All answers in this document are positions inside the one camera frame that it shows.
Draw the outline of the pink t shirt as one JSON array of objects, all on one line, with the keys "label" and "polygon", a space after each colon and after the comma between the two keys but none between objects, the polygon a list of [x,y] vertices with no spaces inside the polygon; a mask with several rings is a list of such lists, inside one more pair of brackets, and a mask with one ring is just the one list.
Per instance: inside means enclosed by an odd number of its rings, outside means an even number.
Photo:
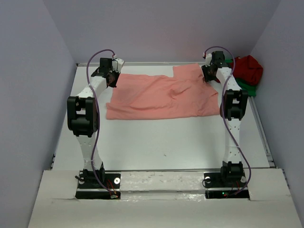
[{"label": "pink t shirt", "polygon": [[173,76],[120,75],[106,104],[108,120],[160,120],[219,114],[218,92],[201,67],[175,66]]}]

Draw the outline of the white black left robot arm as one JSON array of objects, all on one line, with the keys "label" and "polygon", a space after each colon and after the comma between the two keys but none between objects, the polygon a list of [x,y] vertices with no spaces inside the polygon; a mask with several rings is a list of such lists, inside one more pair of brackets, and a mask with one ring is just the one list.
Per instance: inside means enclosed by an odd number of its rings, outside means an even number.
[{"label": "white black left robot arm", "polygon": [[116,87],[123,65],[120,58],[101,58],[99,67],[87,74],[88,85],[67,99],[67,126],[78,140],[84,160],[83,170],[76,176],[81,189],[105,187],[107,178],[97,149],[100,131],[98,97],[108,87]]}]

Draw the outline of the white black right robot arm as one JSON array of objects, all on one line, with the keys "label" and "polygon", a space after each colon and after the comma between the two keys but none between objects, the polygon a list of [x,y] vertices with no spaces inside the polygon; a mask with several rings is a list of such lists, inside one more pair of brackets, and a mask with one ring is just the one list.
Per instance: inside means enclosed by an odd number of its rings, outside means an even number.
[{"label": "white black right robot arm", "polygon": [[205,65],[201,68],[205,82],[218,80],[222,85],[220,116],[225,126],[225,152],[220,171],[205,174],[202,184],[207,189],[239,186],[245,176],[239,138],[248,92],[237,84],[223,51],[204,53],[203,58]]}]

